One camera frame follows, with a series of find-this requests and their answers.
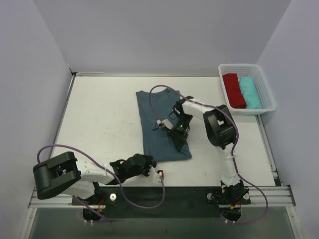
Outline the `blue-grey t shirt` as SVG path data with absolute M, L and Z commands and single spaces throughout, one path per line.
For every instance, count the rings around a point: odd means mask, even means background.
M 150 155 L 157 163 L 185 161 L 192 158 L 188 144 L 185 143 L 178 152 L 172 137 L 165 128 L 159 128 L 155 109 L 159 118 L 168 119 L 172 107 L 180 97 L 173 91 L 165 89 L 161 92 L 152 93 L 136 92 L 139 116 L 143 134 L 143 150 L 145 155 Z

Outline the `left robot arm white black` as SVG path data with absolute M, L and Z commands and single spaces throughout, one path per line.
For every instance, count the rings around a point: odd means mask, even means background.
M 143 175 L 154 176 L 157 163 L 152 156 L 135 154 L 100 168 L 95 163 L 78 160 L 73 152 L 65 152 L 33 167 L 37 198 L 50 199 L 59 194 L 77 196 L 89 204 L 101 199 L 98 184 L 119 185 Z

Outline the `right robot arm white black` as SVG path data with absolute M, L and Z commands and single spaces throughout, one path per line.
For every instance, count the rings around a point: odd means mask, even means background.
M 221 167 L 221 198 L 225 203 L 236 204 L 249 189 L 244 187 L 238 170 L 233 162 L 233 146 L 237 139 L 237 131 L 233 126 L 234 120 L 225 105 L 216 109 L 202 103 L 196 103 L 193 97 L 178 100 L 172 108 L 177 117 L 177 123 L 166 123 L 168 134 L 172 138 L 177 152 L 181 152 L 186 144 L 193 117 L 204 122 L 207 138 L 216 147 Z

